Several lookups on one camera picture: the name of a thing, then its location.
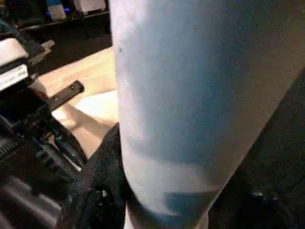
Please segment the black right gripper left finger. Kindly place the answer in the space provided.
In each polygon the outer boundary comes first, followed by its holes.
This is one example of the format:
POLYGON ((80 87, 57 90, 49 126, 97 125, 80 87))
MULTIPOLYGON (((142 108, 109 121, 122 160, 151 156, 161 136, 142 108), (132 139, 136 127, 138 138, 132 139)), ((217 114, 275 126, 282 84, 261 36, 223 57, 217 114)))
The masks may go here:
POLYGON ((58 229, 122 229, 130 188, 122 164, 119 123, 69 185, 58 229))

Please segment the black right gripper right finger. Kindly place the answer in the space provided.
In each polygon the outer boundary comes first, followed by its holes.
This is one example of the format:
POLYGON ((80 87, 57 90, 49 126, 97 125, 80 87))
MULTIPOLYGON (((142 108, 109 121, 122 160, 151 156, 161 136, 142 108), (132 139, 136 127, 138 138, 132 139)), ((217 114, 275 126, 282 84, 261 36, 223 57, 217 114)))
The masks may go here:
POLYGON ((303 229, 305 160, 245 158, 209 212, 211 229, 303 229))

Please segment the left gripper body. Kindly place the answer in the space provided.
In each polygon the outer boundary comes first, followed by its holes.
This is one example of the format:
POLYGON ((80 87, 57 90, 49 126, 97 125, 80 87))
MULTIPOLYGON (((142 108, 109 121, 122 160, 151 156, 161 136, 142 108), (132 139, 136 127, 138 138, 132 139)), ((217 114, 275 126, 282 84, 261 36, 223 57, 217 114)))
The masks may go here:
POLYGON ((29 144, 51 171, 74 179, 86 158, 78 141, 52 112, 83 93, 84 85, 76 80, 52 96, 33 86, 39 77, 38 65, 53 45, 54 41, 0 43, 0 126, 7 133, 0 157, 29 144))

